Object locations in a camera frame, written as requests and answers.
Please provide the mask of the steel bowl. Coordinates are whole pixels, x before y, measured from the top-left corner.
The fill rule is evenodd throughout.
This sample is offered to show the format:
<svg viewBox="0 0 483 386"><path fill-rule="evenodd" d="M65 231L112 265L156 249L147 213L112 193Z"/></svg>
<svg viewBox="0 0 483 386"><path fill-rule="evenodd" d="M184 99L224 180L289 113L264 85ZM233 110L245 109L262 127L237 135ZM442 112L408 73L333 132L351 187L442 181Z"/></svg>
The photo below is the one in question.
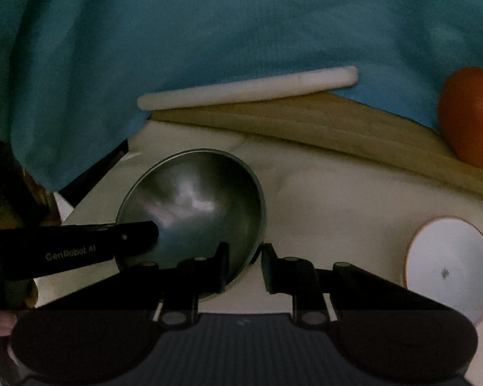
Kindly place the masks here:
<svg viewBox="0 0 483 386"><path fill-rule="evenodd" d="M234 155L213 149L179 152L145 172L126 194L116 222L153 221L158 241L151 251L117 258L119 270L141 262L175 268L206 262L222 242L229 246L229 285L251 264L266 229L260 182Z"/></svg>

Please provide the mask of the white bowl red rim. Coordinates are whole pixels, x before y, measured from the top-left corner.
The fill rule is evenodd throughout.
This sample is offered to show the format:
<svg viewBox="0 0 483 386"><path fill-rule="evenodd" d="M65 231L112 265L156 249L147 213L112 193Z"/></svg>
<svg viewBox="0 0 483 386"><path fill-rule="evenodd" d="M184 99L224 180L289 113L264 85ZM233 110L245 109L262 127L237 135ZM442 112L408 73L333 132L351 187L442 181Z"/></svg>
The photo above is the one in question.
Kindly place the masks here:
<svg viewBox="0 0 483 386"><path fill-rule="evenodd" d="M402 285L479 324L483 320L483 233L455 216L429 220L408 245Z"/></svg>

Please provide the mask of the cream table cloth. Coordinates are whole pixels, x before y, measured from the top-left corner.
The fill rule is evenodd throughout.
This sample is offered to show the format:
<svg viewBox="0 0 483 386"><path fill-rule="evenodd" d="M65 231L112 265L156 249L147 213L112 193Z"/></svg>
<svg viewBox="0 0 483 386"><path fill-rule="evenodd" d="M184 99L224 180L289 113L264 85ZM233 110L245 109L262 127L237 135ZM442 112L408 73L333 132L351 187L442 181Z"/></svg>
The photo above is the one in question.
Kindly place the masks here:
<svg viewBox="0 0 483 386"><path fill-rule="evenodd" d="M106 222L150 166L203 147L230 152L255 171L268 208L266 240L320 266L349 261L398 281L407 245L426 221L461 217L483 233L483 199L473 194L319 148L158 121L129 140L127 155L77 207L62 212L70 224Z"/></svg>

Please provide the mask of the wooden cutting board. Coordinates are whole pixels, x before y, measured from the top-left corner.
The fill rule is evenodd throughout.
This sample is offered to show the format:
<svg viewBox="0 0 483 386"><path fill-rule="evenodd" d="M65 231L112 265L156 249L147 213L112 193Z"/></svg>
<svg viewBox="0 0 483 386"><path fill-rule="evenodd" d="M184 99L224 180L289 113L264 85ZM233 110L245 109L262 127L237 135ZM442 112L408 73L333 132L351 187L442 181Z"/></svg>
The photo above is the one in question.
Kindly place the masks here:
<svg viewBox="0 0 483 386"><path fill-rule="evenodd" d="M328 92L154 111L151 118L342 152L483 196L483 168L460 161L433 130Z"/></svg>

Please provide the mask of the blue cloth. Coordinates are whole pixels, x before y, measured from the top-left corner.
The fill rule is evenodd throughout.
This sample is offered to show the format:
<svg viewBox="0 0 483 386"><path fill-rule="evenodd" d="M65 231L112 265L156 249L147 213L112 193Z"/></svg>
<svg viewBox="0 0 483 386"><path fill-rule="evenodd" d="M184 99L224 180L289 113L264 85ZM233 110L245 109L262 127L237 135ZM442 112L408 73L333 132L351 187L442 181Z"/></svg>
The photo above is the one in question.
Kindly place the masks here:
<svg viewBox="0 0 483 386"><path fill-rule="evenodd" d="M342 65L343 97L436 128L444 79L483 67L483 0L0 0L0 140L57 191L146 93Z"/></svg>

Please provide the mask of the red tomato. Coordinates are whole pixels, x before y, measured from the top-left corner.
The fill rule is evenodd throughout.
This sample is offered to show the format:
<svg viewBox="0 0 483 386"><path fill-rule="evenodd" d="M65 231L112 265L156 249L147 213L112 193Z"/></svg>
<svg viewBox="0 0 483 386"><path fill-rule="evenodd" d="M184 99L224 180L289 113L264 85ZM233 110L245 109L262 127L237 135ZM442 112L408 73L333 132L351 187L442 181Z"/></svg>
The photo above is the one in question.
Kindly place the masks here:
<svg viewBox="0 0 483 386"><path fill-rule="evenodd" d="M455 155L483 167L483 68L463 67L440 90L440 132Z"/></svg>

